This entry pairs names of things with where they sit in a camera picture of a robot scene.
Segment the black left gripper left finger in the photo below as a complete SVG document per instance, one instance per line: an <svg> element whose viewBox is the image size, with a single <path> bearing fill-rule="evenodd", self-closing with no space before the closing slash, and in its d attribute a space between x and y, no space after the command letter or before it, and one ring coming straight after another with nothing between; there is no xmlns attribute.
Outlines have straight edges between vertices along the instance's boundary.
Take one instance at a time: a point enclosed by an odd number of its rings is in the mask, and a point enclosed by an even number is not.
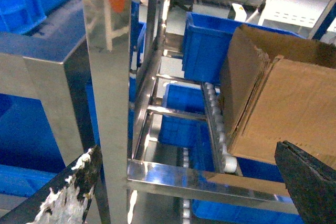
<svg viewBox="0 0 336 224"><path fill-rule="evenodd" d="M98 145L1 217L1 223L85 223L102 166Z"/></svg>

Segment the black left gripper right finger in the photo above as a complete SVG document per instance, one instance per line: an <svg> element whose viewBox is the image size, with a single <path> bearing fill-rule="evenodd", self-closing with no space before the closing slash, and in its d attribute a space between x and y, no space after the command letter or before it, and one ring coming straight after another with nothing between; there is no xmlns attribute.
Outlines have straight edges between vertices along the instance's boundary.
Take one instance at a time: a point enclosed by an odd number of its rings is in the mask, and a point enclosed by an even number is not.
<svg viewBox="0 0 336 224"><path fill-rule="evenodd" d="M335 223L335 170L288 141L277 142L275 161L302 221Z"/></svg>

